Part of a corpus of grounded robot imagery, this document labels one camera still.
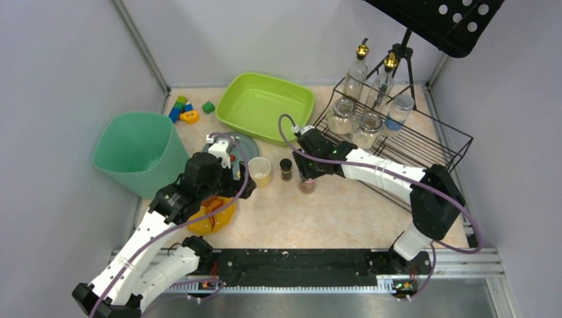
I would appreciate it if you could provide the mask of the glass jar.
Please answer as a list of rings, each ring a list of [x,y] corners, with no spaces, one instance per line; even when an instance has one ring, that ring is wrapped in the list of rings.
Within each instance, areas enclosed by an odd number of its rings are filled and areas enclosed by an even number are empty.
[[[352,99],[340,98],[332,104],[327,115],[329,130],[334,134],[345,135],[353,131],[356,104]]]
[[[382,132],[382,118],[376,113],[363,113],[352,133],[351,141],[362,149],[370,149]]]

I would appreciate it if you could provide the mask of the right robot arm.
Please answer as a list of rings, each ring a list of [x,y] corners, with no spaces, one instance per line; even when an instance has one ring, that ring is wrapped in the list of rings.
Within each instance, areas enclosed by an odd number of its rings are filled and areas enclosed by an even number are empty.
[[[414,259],[430,242],[442,240],[465,209],[463,196],[442,165],[406,166],[350,142],[335,144],[313,126],[296,127],[293,133],[300,145],[294,160],[305,180],[324,175],[358,180],[410,205],[412,222],[391,247],[404,260]]]

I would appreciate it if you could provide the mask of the silver lid blue label jar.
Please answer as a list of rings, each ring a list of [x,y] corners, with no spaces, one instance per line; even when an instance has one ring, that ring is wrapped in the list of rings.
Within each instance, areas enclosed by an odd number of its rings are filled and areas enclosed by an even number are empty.
[[[414,98],[405,93],[399,94],[393,99],[384,121],[383,133],[385,136],[393,137],[399,134],[404,128],[404,124],[414,105]]]

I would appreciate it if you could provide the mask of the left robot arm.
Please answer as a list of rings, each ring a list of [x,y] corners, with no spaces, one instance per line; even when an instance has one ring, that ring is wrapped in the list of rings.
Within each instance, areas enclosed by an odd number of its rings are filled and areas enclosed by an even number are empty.
[[[171,256],[153,268],[148,265],[179,229],[201,221],[201,204],[214,196],[232,201],[247,199],[256,189],[248,164],[239,164],[241,176],[208,152],[197,152],[184,171],[156,192],[141,223],[118,255],[91,282],[79,283],[72,297],[88,317],[140,317],[150,304],[182,276],[198,270],[210,246],[189,238]]]

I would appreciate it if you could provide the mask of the yellow and white mug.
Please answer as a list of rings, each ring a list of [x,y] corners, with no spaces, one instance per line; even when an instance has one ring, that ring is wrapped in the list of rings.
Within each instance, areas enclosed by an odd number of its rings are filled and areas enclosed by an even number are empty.
[[[257,188],[268,186],[272,180],[272,166],[266,158],[258,156],[250,159],[247,171]]]

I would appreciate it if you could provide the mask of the pink lid spice jar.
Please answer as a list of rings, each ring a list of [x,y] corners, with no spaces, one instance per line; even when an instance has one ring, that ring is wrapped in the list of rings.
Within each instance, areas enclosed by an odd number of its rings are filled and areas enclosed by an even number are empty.
[[[316,184],[313,179],[300,180],[298,189],[304,194],[311,194],[316,189]]]

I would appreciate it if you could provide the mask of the grey-blue plate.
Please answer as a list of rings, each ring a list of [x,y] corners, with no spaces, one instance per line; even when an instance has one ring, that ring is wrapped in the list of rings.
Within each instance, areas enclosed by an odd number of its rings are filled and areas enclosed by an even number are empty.
[[[226,132],[232,139],[235,139],[237,143],[241,146],[242,151],[246,154],[247,159],[252,159],[254,157],[260,156],[260,150],[256,142],[249,136],[239,133],[239,132]],[[243,161],[240,150],[232,145],[229,151],[230,155],[236,156],[235,161],[231,161],[232,166],[235,170],[239,168],[239,163]]]

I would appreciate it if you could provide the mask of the gold top oil bottle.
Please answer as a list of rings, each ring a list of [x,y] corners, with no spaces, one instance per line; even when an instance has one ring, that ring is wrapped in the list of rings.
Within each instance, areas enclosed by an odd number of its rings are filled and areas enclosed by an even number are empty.
[[[371,83],[370,91],[365,102],[366,107],[364,113],[373,113],[374,110],[383,106],[390,97],[390,92],[394,87],[394,77],[392,73],[398,66],[398,60],[394,52],[389,53],[384,59],[383,66],[383,71],[380,72]]]
[[[343,94],[354,101],[359,101],[366,75],[368,74],[366,58],[369,53],[369,47],[367,42],[368,38],[364,38],[361,44],[357,46],[355,60],[349,66],[343,81]]]

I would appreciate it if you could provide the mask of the black lid spice jar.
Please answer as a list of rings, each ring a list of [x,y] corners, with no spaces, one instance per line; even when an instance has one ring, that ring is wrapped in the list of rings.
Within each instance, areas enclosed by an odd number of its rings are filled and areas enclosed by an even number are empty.
[[[281,178],[284,182],[292,179],[292,161],[289,158],[283,158],[280,161]]]

